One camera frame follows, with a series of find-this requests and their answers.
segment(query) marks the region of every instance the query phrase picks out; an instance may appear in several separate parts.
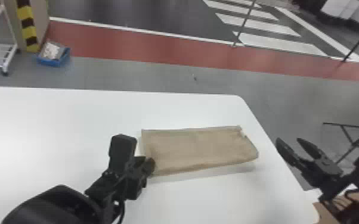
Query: black stand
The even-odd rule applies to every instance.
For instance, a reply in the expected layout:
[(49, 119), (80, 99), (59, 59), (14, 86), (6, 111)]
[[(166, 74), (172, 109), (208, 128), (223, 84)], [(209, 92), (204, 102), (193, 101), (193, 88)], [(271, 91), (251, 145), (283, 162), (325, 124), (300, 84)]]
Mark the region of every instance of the black stand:
[(359, 128), (357, 125), (345, 125), (345, 124), (339, 124), (339, 123), (323, 123), (324, 125), (333, 125), (333, 126), (339, 126), (343, 133), (345, 134), (346, 138), (348, 139), (351, 146), (348, 148), (348, 151), (335, 163), (339, 164), (345, 157), (347, 157), (351, 152), (353, 152), (356, 148), (359, 148), (359, 138), (356, 141), (353, 141), (349, 133), (346, 131), (346, 127), (354, 127)]

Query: white crosswalk stripe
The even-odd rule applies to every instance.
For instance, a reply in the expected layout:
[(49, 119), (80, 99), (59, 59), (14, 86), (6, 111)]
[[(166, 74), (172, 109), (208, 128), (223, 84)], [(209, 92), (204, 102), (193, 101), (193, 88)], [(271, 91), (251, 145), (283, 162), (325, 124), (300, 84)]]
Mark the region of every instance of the white crosswalk stripe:
[[(247, 0), (226, 0), (227, 2), (235, 2), (238, 4), (245, 5), (244, 7), (240, 7), (239, 5), (231, 5), (230, 3), (224, 4), (222, 2), (213, 0), (203, 1), (213, 10), (219, 9), (225, 11), (220, 11), (220, 13), (216, 11), (216, 15), (223, 23), (232, 25), (231, 29), (233, 30), (233, 33), (237, 36), (238, 32), (237, 30), (234, 30), (234, 26), (237, 26), (239, 28), (245, 18), (241, 16), (234, 16), (234, 13), (247, 14), (251, 2)], [(324, 57), (328, 56), (315, 45), (303, 42), (302, 36), (296, 31), (294, 31), (291, 27), (277, 24), (278, 18), (271, 13), (263, 11), (266, 8), (263, 8), (260, 5), (259, 9), (256, 8), (257, 7), (254, 7), (250, 14), (257, 18), (251, 17), (245, 22), (246, 28), (254, 30), (253, 34), (247, 33), (247, 30), (245, 30), (245, 32), (241, 33), (241, 35), (239, 36), (239, 41), (241, 43), (260, 48), (312, 54)], [(290, 36), (294, 36), (295, 38), (293, 38), (293, 40), (291, 41), (289, 40)]]
[[(240, 18), (240, 17), (224, 15), (221, 13), (216, 13), (216, 15), (224, 23), (232, 24), (232, 25), (236, 25), (236, 26), (241, 26), (243, 23), (243, 20), (244, 20), (243, 18)], [(296, 33), (295, 31), (293, 31), (291, 28), (289, 28), (287, 26), (282, 26), (282, 25), (272, 24), (272, 23), (265, 23), (265, 22), (261, 22), (261, 21), (251, 20), (251, 19), (248, 19), (246, 21), (245, 27), (274, 32), (274, 33), (292, 35), (292, 36), (300, 36), (299, 33)]]
[[(246, 14), (248, 11), (248, 8), (243, 8), (243, 7), (234, 6), (234, 5), (228, 5), (228, 4), (224, 4), (221, 2), (215, 2), (215, 1), (211, 1), (211, 0), (204, 0), (204, 2), (209, 7), (217, 8), (219, 10), (226, 10), (226, 11), (231, 11), (231, 12), (235, 12), (235, 13), (243, 13), (243, 14)], [(278, 20), (272, 14), (266, 13), (263, 11), (259, 11), (259, 10), (252, 10), (252, 12), (250, 12), (250, 14), (255, 17), (268, 18), (270, 20)]]
[[(247, 6), (252, 5), (252, 1), (248, 1), (248, 0), (226, 0), (226, 1), (235, 2), (235, 3), (240, 3), (240, 4), (243, 4), (243, 5), (247, 5)], [(255, 3), (255, 7), (256, 7), (256, 8), (262, 8), (262, 7), (261, 7), (260, 5), (258, 5), (257, 3)]]
[(319, 56), (327, 56), (323, 51), (310, 43), (301, 43), (295, 41), (286, 41), (277, 38), (269, 38), (266, 36), (252, 35), (241, 33), (239, 39), (245, 45), (258, 46), (261, 48), (271, 48), (282, 51), (292, 51), (303, 54), (314, 54)]

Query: red stripe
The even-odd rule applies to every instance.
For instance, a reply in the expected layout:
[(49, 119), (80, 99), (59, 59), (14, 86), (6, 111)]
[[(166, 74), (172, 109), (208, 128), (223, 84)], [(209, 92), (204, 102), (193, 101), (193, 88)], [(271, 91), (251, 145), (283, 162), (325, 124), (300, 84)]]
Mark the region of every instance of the red stripe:
[(52, 21), (48, 38), (77, 57), (144, 61), (359, 81), (359, 63)]

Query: folded towel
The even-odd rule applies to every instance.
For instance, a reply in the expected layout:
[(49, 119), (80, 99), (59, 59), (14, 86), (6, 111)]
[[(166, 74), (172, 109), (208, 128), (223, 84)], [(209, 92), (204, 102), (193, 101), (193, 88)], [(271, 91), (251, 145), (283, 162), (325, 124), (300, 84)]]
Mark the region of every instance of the folded towel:
[(258, 158), (240, 126), (180, 130), (142, 130), (145, 156), (156, 162), (154, 175), (170, 175)]

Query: gray floor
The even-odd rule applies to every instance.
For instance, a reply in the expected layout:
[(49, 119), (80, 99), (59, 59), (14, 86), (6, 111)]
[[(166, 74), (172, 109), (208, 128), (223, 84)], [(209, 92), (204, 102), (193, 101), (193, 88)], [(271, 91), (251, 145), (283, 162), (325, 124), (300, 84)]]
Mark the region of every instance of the gray floor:
[[(359, 125), (358, 82), (94, 58), (72, 58), (64, 67), (52, 68), (36, 64), (30, 54), (14, 58), (10, 73), (0, 75), (0, 86), (239, 95), (272, 141), (281, 137), (302, 155), (297, 137), (338, 158), (346, 139), (322, 123)], [(343, 168), (351, 170), (351, 162), (346, 160)]]

